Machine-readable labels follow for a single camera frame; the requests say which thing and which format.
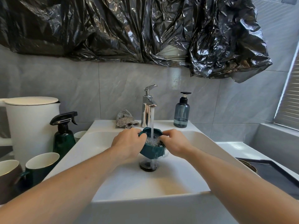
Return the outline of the person's left hand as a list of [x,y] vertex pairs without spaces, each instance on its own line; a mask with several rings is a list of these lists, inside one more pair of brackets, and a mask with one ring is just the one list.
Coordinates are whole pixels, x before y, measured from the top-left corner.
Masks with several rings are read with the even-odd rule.
[[144,147],[147,135],[139,135],[140,132],[136,128],[125,129],[113,139],[111,148],[122,160],[136,157]]

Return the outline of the person's right hand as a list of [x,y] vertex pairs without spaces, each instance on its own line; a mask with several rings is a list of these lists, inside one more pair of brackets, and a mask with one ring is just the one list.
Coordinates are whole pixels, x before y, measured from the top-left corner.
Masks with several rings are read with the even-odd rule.
[[160,140],[174,156],[185,159],[194,150],[194,147],[181,131],[170,129],[162,133],[163,135],[160,136]]

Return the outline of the dark teal ceramic cup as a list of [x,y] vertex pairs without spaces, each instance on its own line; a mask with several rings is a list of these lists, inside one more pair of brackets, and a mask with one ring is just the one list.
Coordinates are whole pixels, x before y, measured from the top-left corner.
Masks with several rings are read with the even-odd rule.
[[162,131],[157,128],[145,127],[138,136],[146,134],[147,140],[140,151],[144,157],[148,159],[157,159],[165,155],[166,147],[160,140],[160,136],[163,135]]

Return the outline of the person's left forearm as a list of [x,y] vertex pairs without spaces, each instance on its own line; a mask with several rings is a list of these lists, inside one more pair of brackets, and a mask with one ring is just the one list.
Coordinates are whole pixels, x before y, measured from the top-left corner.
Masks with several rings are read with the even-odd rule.
[[0,224],[73,222],[127,157],[111,147],[43,181],[0,207]]

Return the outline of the grey crumpled cloth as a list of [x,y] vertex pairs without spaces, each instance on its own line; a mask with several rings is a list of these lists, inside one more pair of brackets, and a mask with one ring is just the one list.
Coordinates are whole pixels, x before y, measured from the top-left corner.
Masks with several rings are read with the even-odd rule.
[[128,110],[124,109],[117,114],[116,116],[117,128],[130,129],[138,126],[139,126],[139,122],[133,118],[133,116]]

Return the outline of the black sink drain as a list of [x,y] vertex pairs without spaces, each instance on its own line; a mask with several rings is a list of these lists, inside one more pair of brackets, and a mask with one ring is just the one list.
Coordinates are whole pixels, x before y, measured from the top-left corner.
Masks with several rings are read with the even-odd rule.
[[159,162],[157,160],[149,159],[142,160],[139,163],[140,169],[145,172],[154,172],[159,167]]

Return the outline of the blue soap pump bottle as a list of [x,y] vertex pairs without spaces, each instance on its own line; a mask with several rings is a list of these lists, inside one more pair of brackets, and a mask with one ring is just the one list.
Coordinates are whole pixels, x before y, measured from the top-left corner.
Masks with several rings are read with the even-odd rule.
[[191,92],[181,92],[181,94],[183,94],[183,96],[175,106],[173,124],[178,128],[186,128],[190,112],[187,95],[191,94]]

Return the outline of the chrome faucet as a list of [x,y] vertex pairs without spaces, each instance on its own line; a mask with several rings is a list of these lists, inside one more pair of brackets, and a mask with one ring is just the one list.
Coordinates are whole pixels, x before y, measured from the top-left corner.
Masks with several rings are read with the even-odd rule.
[[143,105],[141,113],[141,127],[152,128],[154,123],[154,113],[157,106],[156,102],[153,100],[153,96],[150,95],[150,90],[157,87],[157,84],[150,85],[144,88],[145,95],[143,96]]

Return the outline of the white ceramic sink basin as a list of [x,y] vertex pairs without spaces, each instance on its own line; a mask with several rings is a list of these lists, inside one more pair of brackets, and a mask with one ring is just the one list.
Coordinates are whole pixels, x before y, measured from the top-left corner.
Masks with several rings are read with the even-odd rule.
[[[215,144],[190,121],[187,128],[176,128],[171,120],[158,120],[161,131],[175,128],[193,146],[255,174]],[[96,120],[44,179],[93,157],[111,146],[116,129],[112,120]],[[74,221],[75,224],[238,224],[211,193],[202,176],[186,160],[166,151],[154,172],[145,172],[140,162],[145,157],[128,159],[104,181],[92,202]]]

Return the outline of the small white cup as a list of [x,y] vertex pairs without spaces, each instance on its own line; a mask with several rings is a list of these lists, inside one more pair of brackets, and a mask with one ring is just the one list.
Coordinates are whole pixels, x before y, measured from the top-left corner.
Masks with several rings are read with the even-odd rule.
[[77,143],[85,135],[86,132],[87,131],[79,131],[74,133],[75,142]]

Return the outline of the dark green spray bottle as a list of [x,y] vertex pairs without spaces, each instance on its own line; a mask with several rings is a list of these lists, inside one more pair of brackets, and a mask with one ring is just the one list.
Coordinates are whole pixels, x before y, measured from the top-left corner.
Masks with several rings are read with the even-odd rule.
[[77,116],[77,112],[68,112],[55,116],[50,125],[57,126],[58,131],[54,134],[53,152],[59,154],[59,161],[72,149],[76,144],[74,134],[69,130],[69,122],[77,125],[74,118]]

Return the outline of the round metal bowl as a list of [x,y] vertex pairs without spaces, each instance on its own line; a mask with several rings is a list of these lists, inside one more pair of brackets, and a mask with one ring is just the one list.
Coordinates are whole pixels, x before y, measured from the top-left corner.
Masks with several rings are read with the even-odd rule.
[[240,161],[242,164],[244,164],[246,167],[248,167],[253,172],[257,173],[257,169],[253,165],[251,165],[249,162],[239,159],[239,158],[237,158],[237,160]]

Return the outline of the dark green mug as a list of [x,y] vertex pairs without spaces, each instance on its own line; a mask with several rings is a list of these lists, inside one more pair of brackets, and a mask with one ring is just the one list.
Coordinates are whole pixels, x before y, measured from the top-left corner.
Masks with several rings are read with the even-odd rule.
[[25,164],[25,170],[20,175],[25,188],[32,188],[41,183],[60,160],[58,153],[50,152],[37,155]]

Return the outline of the black plastic sheet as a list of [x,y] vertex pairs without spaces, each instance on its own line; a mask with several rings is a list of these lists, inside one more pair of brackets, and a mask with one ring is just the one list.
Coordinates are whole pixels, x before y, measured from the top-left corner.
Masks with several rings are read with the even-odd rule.
[[272,65],[256,15],[252,0],[0,0],[0,44],[242,83]]

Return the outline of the brown mug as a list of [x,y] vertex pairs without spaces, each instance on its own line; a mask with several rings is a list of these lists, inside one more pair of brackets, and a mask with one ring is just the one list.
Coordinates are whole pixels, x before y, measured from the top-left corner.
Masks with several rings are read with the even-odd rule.
[[0,162],[0,205],[8,203],[20,194],[17,183],[22,172],[23,169],[17,160]]

